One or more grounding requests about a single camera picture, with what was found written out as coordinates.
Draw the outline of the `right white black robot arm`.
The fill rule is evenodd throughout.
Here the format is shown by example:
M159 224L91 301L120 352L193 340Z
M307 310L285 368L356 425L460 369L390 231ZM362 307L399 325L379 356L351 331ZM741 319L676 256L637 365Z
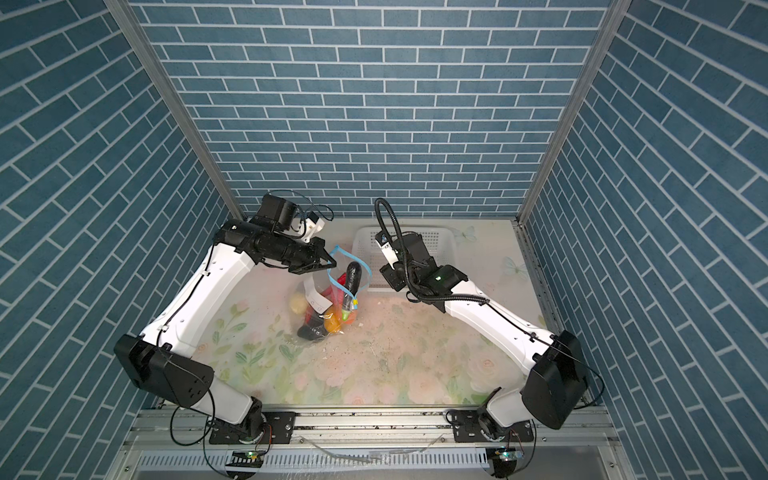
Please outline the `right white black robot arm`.
M528 420L562 427L588 387L587 365L572 333L554 334L523 320L488 298L465 273L437 265L427 252L413 256L385 245L382 253L387 264L380 272L391 288L406 288L417 300L473 327L525 375L523 386L494 390L478 409L487 438L497 440Z

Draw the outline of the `orange crinkled food toy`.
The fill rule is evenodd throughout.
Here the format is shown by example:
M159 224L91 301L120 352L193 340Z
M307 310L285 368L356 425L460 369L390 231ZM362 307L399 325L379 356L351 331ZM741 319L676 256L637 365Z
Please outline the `orange crinkled food toy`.
M340 312L341 312L341 321L343 324L352 323L357 318L357 305L356 304L343 305L341 307Z

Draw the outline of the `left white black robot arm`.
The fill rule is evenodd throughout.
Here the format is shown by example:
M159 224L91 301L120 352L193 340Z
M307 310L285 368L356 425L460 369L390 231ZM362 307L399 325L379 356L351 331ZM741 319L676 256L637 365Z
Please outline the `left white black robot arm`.
M266 420L259 400L193 360L205 329L229 293L257 264L302 275L335 267L315 214L294 239L265 219L229 220L215 234L206 259L174 300L139 335L125 334L114 347L119 363L139 389L231 425L242 443L258 441Z

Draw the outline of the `cream white bun toy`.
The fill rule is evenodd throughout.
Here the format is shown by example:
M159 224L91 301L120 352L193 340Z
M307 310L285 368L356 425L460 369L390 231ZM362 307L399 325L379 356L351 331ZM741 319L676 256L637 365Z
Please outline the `cream white bun toy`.
M294 315L304 315L308 302L302 293L295 292L290 296L288 306Z

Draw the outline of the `yellow potato toy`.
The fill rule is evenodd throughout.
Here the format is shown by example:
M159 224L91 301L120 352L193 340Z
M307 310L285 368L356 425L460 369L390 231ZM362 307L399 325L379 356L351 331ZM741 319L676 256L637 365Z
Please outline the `yellow potato toy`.
M335 334L341 331L343 322L330 309L323 314L323 326L329 334Z

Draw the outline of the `clear zip top bag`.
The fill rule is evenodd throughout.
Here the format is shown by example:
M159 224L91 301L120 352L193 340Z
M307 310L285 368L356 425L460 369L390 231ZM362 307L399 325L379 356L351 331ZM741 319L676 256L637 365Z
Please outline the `clear zip top bag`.
M301 340L315 342L341 333L356 320L361 295L369 286L372 269L365 261L341 246L331 250L331 257L335 267L306 275L289 297Z

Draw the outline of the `black avocado toy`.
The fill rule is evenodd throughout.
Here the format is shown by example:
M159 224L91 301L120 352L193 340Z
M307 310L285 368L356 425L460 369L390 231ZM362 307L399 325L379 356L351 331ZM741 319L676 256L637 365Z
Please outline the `black avocado toy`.
M324 326L323 322L319 324L304 323L297 331L297 335L307 341L317 341L324 339L329 335L329 332Z

